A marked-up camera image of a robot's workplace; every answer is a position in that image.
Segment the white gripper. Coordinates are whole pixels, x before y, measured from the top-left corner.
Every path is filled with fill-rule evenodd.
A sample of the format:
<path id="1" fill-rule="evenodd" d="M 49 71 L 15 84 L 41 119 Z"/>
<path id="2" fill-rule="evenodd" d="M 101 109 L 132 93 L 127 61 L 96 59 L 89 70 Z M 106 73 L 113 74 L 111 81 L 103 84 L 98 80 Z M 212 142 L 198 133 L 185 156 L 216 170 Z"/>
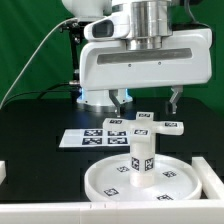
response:
<path id="1" fill-rule="evenodd" d="M 162 40 L 160 49 L 129 51 L 123 40 L 88 43 L 80 57 L 80 84 L 88 91 L 109 90 L 121 116 L 117 90 L 172 86 L 166 113 L 174 115 L 183 86 L 206 83 L 211 78 L 212 31 L 179 30 Z"/>

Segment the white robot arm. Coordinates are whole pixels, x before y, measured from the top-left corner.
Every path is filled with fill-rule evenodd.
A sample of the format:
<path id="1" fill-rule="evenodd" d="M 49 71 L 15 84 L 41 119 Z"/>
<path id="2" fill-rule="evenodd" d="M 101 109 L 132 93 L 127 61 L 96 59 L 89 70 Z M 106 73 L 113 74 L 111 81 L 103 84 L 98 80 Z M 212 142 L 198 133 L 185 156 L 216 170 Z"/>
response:
<path id="1" fill-rule="evenodd" d="M 185 85 L 211 77 L 212 31 L 193 23 L 174 30 L 170 9 L 180 0 L 61 0 L 84 24 L 80 55 L 81 96 L 92 111 L 120 113 L 129 89 L 169 86 L 172 113 Z"/>

